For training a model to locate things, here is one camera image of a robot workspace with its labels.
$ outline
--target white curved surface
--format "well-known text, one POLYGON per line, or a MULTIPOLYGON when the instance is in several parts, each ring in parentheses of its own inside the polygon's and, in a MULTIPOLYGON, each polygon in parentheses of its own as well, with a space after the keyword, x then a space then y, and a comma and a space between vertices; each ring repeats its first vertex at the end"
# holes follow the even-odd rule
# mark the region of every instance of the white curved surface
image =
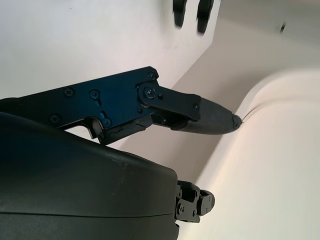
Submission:
MULTIPOLYGON (((210 46, 220 0, 197 34, 199 0, 177 29, 172 0, 0 2, 0 99, 22 97, 137 68, 171 88, 210 46)), ((72 133, 90 139, 86 129, 72 133)))
POLYGON ((260 82, 223 136, 197 185, 216 198, 200 224, 178 223, 181 240, 320 239, 320 70, 260 82))

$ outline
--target metal bracket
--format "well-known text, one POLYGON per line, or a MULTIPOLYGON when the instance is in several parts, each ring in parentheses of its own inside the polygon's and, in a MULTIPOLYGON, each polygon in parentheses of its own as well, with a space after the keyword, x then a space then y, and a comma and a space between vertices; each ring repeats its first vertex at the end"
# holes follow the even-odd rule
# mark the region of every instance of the metal bracket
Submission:
POLYGON ((187 181, 178 181, 176 187, 175 219, 199 223, 200 216, 209 213, 215 205, 214 195, 187 181))
POLYGON ((19 98, 0 100, 0 112, 66 130, 84 126, 107 145, 145 130, 155 109, 144 108, 137 87, 158 85, 157 71, 144 67, 19 98))
POLYGON ((200 120, 201 97, 174 91, 151 83, 143 83, 138 89, 142 105, 185 116, 192 121, 200 120))

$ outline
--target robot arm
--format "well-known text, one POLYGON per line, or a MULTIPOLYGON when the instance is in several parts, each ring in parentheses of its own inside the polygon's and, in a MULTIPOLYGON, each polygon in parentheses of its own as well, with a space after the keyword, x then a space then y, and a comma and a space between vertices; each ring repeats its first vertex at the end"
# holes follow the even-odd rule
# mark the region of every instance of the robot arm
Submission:
POLYGON ((139 156, 104 145, 152 124, 201 134, 240 118, 194 94, 160 87, 145 67, 0 100, 0 239, 176 240, 212 193, 139 156), (85 126, 101 144, 63 130, 85 126))

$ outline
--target black plastic housing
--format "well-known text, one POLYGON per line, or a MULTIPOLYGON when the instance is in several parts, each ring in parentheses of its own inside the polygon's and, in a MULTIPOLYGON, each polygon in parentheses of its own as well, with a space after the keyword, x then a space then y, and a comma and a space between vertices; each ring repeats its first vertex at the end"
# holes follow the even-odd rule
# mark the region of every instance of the black plastic housing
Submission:
POLYGON ((175 240, 177 174, 0 112, 0 239, 175 240))

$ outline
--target white panel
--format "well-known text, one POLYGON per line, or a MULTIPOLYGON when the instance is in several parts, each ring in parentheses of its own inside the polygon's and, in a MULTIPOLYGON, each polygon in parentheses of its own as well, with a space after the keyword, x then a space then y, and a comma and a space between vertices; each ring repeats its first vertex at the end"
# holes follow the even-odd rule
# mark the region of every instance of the white panel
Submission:
POLYGON ((204 36, 197 34, 198 3, 188 1, 178 30, 172 0, 1 1, 0 98, 146 66, 172 87, 213 39, 220 1, 204 36))
POLYGON ((180 239, 320 238, 320 70, 273 75, 254 87, 197 184, 216 198, 180 239))
POLYGON ((320 1, 228 0, 220 17, 298 41, 320 44, 320 1))

